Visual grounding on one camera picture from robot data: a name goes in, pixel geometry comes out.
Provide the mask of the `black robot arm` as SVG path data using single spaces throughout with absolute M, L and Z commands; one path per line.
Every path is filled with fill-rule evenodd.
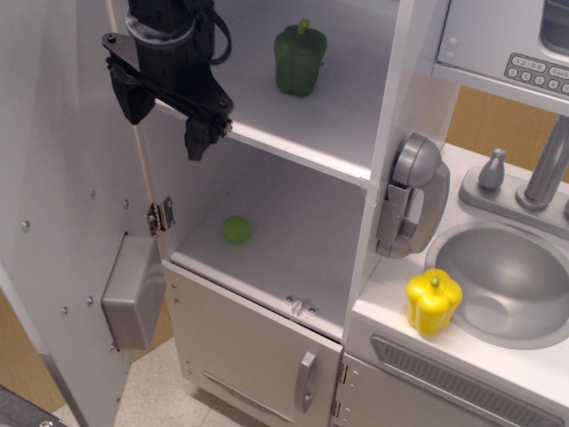
M 186 117 L 188 158 L 199 160 L 227 134 L 233 101 L 212 67 L 225 62 L 232 45 L 214 54 L 215 33 L 230 36 L 212 1 L 131 1 L 126 35 L 107 33 L 108 70 L 126 119 L 138 124 L 156 101 Z

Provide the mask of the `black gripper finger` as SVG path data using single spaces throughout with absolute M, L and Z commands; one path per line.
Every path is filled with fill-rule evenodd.
M 205 151 L 219 138 L 225 138 L 231 130 L 231 120 L 214 119 L 212 122 L 203 117 L 186 120 L 184 141 L 190 161 L 199 161 Z
M 155 96 L 139 78 L 128 74 L 124 68 L 109 69 L 111 84 L 126 119 L 137 125 L 155 106 Z

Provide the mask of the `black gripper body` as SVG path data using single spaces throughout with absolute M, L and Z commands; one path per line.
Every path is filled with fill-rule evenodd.
M 166 105 L 187 118 L 228 120 L 233 101 L 215 80 L 211 66 L 220 65 L 231 54 L 227 29 L 225 51 L 213 56 L 214 29 L 205 26 L 179 39 L 151 40 L 107 33 L 102 38 L 108 50 L 108 70 L 119 66 L 137 78 Z

